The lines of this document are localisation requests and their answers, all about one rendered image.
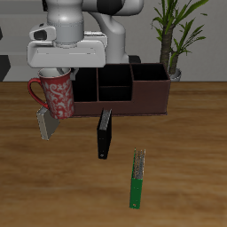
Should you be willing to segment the dark brown desk caddy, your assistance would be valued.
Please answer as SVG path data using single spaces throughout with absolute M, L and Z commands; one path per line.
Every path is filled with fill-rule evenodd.
M 73 81 L 76 117 L 165 115 L 170 79 L 160 63 L 81 68 Z

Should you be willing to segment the red patterned mug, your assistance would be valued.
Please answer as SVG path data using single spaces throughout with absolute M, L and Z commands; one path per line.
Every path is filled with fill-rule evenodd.
M 66 119 L 74 114 L 74 93 L 70 74 L 59 74 L 57 68 L 43 68 L 38 72 L 38 77 L 30 79 L 27 84 L 31 97 L 47 108 L 54 119 Z M 45 102 L 33 92 L 33 82 L 42 87 Z

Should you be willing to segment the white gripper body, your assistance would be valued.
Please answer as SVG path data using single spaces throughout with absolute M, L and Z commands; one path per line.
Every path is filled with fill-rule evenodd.
M 31 67 L 103 67 L 106 64 L 107 36 L 101 32 L 84 32 L 84 39 L 72 48 L 52 45 L 52 41 L 32 41 L 27 47 Z

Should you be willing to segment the grey book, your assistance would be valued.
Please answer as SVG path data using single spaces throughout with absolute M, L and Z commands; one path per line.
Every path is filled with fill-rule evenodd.
M 52 118 L 50 111 L 43 106 L 36 112 L 36 117 L 42 139 L 49 140 L 58 127 L 59 120 Z

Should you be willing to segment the green book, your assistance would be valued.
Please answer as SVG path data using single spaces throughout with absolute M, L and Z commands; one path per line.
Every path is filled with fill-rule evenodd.
M 145 150 L 134 150 L 130 180 L 129 207 L 140 209 L 143 177 L 145 168 Z

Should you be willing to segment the green pot plant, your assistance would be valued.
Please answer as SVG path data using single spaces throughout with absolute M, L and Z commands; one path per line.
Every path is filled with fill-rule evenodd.
M 178 58 L 181 54 L 188 54 L 188 47 L 205 39 L 205 36 L 200 36 L 203 25 L 197 27 L 189 34 L 194 19 L 181 24 L 181 21 L 189 16 L 196 9 L 206 4 L 208 0 L 198 0 L 192 4 L 192 0 L 182 8 L 177 7 L 179 0 L 160 0 L 161 11 L 157 8 L 154 10 L 158 13 L 158 17 L 152 20 L 157 21 L 160 28 L 156 28 L 158 33 L 157 39 L 161 42 L 160 48 L 160 63 L 168 70 L 169 78 L 172 82 L 179 82 L 182 72 L 177 68 Z

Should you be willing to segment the black book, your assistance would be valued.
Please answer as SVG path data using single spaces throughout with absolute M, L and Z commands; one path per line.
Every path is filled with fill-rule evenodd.
M 98 157 L 105 160 L 112 139 L 112 110 L 102 110 L 97 126 Z

